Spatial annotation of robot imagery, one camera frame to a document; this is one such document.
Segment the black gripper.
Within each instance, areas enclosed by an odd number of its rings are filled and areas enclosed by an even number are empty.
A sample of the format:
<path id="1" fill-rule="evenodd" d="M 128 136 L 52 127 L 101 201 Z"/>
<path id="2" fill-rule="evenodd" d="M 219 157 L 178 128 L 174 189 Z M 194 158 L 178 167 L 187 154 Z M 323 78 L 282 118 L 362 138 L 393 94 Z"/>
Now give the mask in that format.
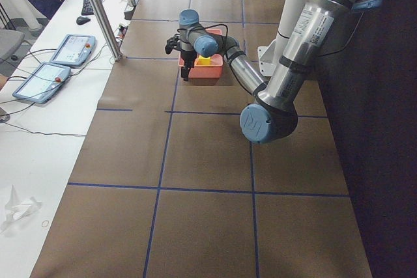
<path id="1" fill-rule="evenodd" d="M 190 67 L 194 67 L 195 65 L 196 51 L 195 50 L 186 51 L 182 49 L 180 52 L 180 57 L 184 61 L 184 66 L 181 67 L 181 78 L 184 81 L 188 81 L 190 70 L 191 70 Z"/>

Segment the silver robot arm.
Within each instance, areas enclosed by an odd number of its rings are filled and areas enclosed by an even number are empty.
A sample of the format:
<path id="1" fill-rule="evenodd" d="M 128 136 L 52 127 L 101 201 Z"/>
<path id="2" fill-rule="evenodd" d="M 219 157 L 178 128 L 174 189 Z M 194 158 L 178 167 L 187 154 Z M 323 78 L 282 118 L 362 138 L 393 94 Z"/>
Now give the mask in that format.
<path id="1" fill-rule="evenodd" d="M 285 0 L 277 36 L 259 56 L 272 71 L 269 79 L 251 65 L 232 36 L 207 32 L 193 9 L 179 14 L 178 33 L 167 41 L 165 50 L 180 52 L 183 79 L 188 79 L 198 56 L 221 55 L 237 81 L 255 98 L 240 114 L 242 133 L 253 143 L 268 143 L 295 130 L 298 116 L 294 99 L 333 23 L 343 14 L 377 8 L 381 3 L 382 0 Z"/>

